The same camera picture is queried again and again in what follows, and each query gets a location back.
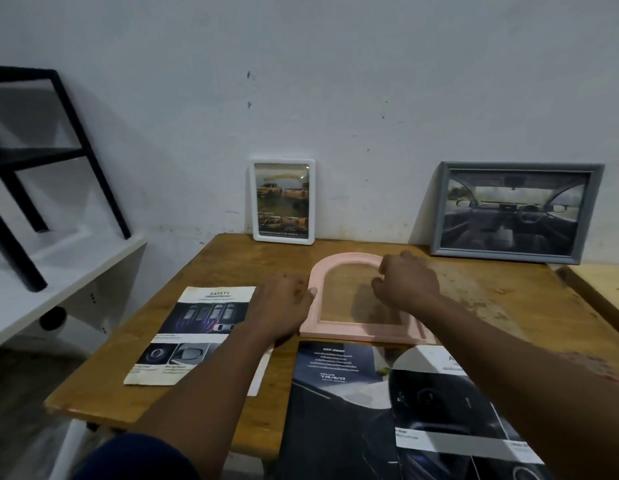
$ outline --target white wall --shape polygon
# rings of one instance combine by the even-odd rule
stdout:
[[[317,237],[394,242],[439,161],[606,163],[619,262],[619,0],[0,0],[0,64],[60,72],[148,236],[130,309],[245,231],[257,153],[319,162]]]

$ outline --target pink arched frame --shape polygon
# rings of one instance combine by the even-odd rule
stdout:
[[[434,336],[412,315],[400,312],[401,325],[342,323],[321,321],[323,283],[326,274],[342,264],[369,264],[377,267],[382,258],[366,253],[341,253],[317,262],[309,275],[308,288],[318,290],[307,319],[300,327],[301,337],[319,339],[359,340],[362,342],[389,342],[395,344],[433,344]]]

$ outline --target clothing sleeve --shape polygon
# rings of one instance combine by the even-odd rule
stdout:
[[[74,480],[200,480],[192,463],[158,438],[123,433],[91,453]]]

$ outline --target brochure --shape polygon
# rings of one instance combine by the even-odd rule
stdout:
[[[550,480],[442,346],[301,342],[276,477]]]
[[[124,384],[171,386],[209,359],[245,320],[255,288],[187,287],[158,333],[131,368]],[[257,395],[270,348],[261,358],[247,395]]]

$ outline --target gray picture frame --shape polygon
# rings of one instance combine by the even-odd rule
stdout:
[[[459,258],[498,259],[507,261],[524,261],[537,263],[579,264],[583,254],[587,231],[589,229],[594,202],[603,177],[603,164],[572,164],[572,163],[495,163],[495,162],[442,162],[439,168],[439,188],[436,208],[434,236],[431,243],[432,256],[449,256]],[[534,254],[515,251],[468,250],[461,248],[441,247],[443,221],[447,208],[447,194],[450,171],[535,171],[559,173],[588,173],[584,195],[581,200],[577,229],[570,255]]]

